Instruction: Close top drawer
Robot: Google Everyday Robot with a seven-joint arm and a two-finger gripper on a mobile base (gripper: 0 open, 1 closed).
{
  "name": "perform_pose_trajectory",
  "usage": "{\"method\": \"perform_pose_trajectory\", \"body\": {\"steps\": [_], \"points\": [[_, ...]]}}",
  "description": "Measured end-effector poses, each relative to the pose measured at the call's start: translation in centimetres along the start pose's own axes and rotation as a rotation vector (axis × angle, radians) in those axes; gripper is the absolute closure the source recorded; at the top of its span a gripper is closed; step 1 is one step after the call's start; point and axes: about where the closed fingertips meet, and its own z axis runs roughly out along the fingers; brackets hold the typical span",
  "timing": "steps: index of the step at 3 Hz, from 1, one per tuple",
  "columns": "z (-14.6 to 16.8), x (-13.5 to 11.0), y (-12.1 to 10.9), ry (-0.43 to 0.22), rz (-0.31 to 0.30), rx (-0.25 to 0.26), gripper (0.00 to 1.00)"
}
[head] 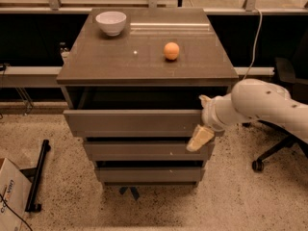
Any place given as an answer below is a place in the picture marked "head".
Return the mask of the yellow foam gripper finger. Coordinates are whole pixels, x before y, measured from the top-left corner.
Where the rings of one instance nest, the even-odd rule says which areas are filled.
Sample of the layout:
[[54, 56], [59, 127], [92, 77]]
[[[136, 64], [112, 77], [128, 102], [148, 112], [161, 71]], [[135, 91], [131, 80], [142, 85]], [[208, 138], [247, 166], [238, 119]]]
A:
[[199, 99], [200, 99], [200, 102], [201, 102], [201, 106], [202, 106], [203, 108], [205, 108], [206, 105], [211, 101], [211, 98], [210, 98], [210, 97], [208, 97], [208, 96], [206, 96], [206, 95], [203, 95], [203, 94], [201, 94], [201, 95], [199, 96]]
[[192, 137], [187, 144], [187, 150], [191, 152], [199, 150], [204, 144], [209, 142], [214, 137], [214, 135], [215, 133], [211, 128], [197, 125], [192, 133]]

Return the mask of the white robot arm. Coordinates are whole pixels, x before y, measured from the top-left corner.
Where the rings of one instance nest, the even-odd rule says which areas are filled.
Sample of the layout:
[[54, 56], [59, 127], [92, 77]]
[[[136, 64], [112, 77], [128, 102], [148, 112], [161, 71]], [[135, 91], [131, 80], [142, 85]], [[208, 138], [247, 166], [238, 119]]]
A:
[[292, 99], [289, 92], [278, 85], [258, 79], [238, 82], [230, 93], [210, 98], [200, 95], [202, 125], [197, 125], [188, 142], [191, 152], [209, 142], [215, 132], [227, 126], [262, 120], [308, 142], [308, 105]]

